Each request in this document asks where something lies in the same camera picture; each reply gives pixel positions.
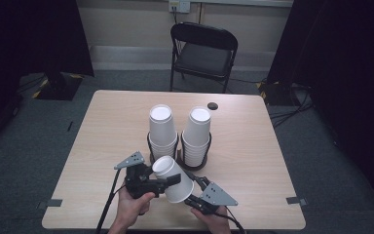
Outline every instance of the person's right hand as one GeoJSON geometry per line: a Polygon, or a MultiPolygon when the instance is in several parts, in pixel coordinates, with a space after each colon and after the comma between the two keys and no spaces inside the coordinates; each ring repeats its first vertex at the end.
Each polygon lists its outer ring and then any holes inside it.
{"type": "MultiPolygon", "coordinates": [[[[220,206],[216,212],[221,215],[227,215],[227,208],[225,206],[220,206]]],[[[229,220],[227,218],[216,216],[214,214],[204,215],[199,210],[194,208],[191,209],[191,213],[193,213],[196,218],[204,222],[212,234],[231,233],[229,220]]]]}

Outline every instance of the power outlet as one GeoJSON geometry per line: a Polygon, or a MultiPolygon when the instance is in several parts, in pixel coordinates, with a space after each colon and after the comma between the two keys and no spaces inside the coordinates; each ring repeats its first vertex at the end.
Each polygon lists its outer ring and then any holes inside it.
{"type": "Polygon", "coordinates": [[[190,2],[189,1],[168,1],[168,11],[169,12],[178,12],[178,13],[190,13],[190,2]]]}

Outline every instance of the chair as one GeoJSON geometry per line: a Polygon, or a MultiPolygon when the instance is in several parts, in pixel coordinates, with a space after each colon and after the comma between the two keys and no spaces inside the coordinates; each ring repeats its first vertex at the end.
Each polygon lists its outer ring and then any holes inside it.
{"type": "Polygon", "coordinates": [[[193,22],[181,22],[171,28],[172,61],[169,90],[172,91],[174,71],[224,81],[226,93],[238,40],[229,31],[193,22]]]}

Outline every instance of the light wood tabletop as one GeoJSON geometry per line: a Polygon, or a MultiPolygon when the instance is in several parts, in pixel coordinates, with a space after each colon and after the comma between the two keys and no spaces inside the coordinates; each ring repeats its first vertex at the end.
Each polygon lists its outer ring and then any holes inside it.
{"type": "MultiPolygon", "coordinates": [[[[96,229],[116,173],[114,166],[135,151],[140,151],[150,165],[147,134],[151,107],[168,105],[181,134],[191,108],[209,102],[218,104],[218,109],[211,110],[211,147],[206,166],[194,174],[206,176],[239,202],[229,208],[244,229],[303,229],[300,205],[286,201],[296,194],[261,97],[126,91],[97,91],[93,95],[52,197],[61,199],[62,204],[47,208],[43,226],[96,229]]],[[[117,187],[125,174],[122,170],[117,187]]],[[[201,194],[197,183],[193,194],[201,194]]],[[[117,202],[118,197],[103,228],[113,222],[117,202]]],[[[234,223],[230,226],[237,229],[234,223]]],[[[169,203],[165,194],[151,201],[150,211],[132,228],[206,229],[190,213],[190,207],[169,203]]]]}

